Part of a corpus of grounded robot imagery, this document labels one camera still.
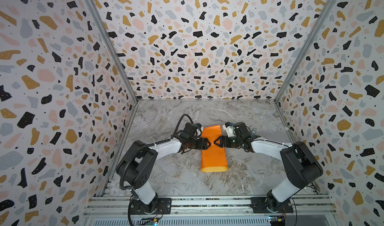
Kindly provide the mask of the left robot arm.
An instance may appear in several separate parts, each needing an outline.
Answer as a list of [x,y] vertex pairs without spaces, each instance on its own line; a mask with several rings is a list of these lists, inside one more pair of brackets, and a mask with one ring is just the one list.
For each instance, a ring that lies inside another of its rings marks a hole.
[[186,123],[183,130],[174,132],[165,140],[148,144],[135,141],[117,165],[119,188],[130,191],[144,206],[153,205],[158,195],[151,187],[149,178],[155,162],[187,150],[207,150],[211,142],[202,137],[202,131],[201,124]]

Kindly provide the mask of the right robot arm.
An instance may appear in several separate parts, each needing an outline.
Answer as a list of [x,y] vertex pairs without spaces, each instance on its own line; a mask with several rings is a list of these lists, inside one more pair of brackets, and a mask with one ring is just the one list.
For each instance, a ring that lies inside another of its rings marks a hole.
[[252,132],[243,122],[227,122],[223,128],[227,134],[213,141],[216,146],[267,155],[283,163],[286,177],[268,192],[267,199],[271,203],[285,202],[324,173],[322,166],[304,142],[288,144],[265,139]]

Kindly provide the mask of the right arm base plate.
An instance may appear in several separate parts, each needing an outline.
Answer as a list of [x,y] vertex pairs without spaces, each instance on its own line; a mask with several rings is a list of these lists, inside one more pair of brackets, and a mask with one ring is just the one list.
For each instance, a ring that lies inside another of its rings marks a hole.
[[281,203],[273,197],[252,197],[251,208],[254,214],[282,214],[294,212],[290,200],[285,200]]

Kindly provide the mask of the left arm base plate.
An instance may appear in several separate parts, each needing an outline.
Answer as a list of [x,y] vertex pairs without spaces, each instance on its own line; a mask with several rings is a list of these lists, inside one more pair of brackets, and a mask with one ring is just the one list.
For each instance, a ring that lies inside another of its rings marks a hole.
[[131,215],[144,215],[144,214],[163,214],[169,215],[171,213],[172,198],[158,198],[155,197],[148,205],[140,200],[133,199],[130,202],[129,212]]

